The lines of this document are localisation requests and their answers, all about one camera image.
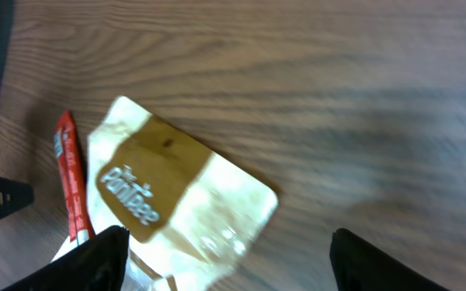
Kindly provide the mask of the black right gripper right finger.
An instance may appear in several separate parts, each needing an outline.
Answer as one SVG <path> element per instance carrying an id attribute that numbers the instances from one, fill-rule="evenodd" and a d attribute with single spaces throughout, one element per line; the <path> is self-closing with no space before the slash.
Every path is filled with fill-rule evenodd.
<path id="1" fill-rule="evenodd" d="M 339 291 L 447 291 L 345 228 L 329 257 Z"/>

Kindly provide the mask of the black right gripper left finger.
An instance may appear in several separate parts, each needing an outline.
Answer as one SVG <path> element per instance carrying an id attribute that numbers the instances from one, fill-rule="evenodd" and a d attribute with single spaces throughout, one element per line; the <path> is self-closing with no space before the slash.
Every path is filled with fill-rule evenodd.
<path id="1" fill-rule="evenodd" d="M 118 291 L 128 250 L 129 231 L 111 226 L 4 291 Z"/>

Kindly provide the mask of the red snack packet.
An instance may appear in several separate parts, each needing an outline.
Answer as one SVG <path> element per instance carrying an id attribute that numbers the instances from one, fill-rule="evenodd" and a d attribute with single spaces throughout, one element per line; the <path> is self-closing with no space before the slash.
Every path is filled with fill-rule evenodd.
<path id="1" fill-rule="evenodd" d="M 68 211 L 70 242 L 80 245 L 93 238 L 95 231 L 87 212 L 86 178 L 76 125 L 69 111 L 61 114 L 54 130 L 53 143 Z"/>

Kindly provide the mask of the white snack bag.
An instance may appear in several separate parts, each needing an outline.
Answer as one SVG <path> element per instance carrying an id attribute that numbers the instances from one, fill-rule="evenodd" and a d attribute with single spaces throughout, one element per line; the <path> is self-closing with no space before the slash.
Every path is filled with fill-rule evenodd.
<path id="1" fill-rule="evenodd" d="M 125 290 L 205 290 L 231 274 L 276 193 L 133 100 L 115 99 L 81 155 L 95 235 L 129 231 Z"/>

